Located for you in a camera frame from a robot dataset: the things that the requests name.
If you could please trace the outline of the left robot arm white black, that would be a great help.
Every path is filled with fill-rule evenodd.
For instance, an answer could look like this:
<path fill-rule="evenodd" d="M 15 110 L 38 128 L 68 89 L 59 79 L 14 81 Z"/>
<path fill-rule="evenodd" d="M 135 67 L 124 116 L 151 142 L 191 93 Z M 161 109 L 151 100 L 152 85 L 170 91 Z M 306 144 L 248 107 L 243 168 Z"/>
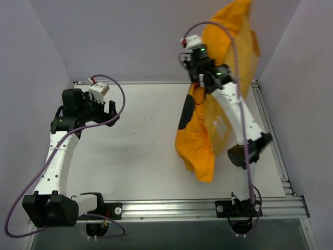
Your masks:
<path fill-rule="evenodd" d="M 50 124 L 50 147 L 46 169 L 42 171 L 33 194 L 25 195 L 22 207 L 37 228 L 72 227 L 78 218 L 89 214 L 100 218 L 105 212 L 101 193 L 82 193 L 75 198 L 67 194 L 67 178 L 81 130 L 88 122 L 105 123 L 111 127 L 119 119 L 116 104 L 110 101 L 105 112 L 104 97 L 108 85 L 98 83 L 84 92 L 67 89 Z"/>

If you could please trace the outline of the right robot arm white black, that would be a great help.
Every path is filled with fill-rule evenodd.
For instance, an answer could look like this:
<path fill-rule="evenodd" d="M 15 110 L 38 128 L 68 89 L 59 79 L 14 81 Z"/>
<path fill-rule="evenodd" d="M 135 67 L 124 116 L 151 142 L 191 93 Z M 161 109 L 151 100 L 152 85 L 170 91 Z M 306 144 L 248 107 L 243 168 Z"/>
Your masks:
<path fill-rule="evenodd" d="M 229 160 L 238 168 L 231 209 L 243 215 L 255 201 L 253 172 L 260 154 L 272 141 L 272 135 L 256 123 L 243 99 L 237 78 L 226 64 L 216 65 L 208 56 L 203 43 L 184 43 L 186 66 L 190 76 L 210 94 L 224 110 L 236 136 L 237 143 L 227 151 Z"/>

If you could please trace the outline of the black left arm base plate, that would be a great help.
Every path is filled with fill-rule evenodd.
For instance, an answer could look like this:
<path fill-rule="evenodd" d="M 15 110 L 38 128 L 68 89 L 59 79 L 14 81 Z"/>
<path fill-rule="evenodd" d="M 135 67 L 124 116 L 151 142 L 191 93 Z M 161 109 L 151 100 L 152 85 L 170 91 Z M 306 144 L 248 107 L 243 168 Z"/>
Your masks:
<path fill-rule="evenodd" d="M 87 215 L 79 216 L 78 220 L 97 220 L 99 217 L 94 217 L 92 214 L 104 216 L 112 220 L 120 220 L 122 218 L 123 203 L 121 202 L 104 202 L 97 209 L 88 212 Z"/>

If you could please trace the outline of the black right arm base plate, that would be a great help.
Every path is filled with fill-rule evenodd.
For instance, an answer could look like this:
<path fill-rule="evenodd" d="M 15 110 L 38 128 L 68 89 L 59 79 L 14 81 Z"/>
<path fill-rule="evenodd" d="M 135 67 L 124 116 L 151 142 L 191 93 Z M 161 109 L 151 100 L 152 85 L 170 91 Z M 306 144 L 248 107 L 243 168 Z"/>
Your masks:
<path fill-rule="evenodd" d="M 261 217 L 263 214 L 260 205 L 259 200 L 255 200 L 253 205 L 249 200 L 240 201 L 238 199 L 229 199 L 225 201 L 215 201 L 216 216 L 218 218 Z"/>

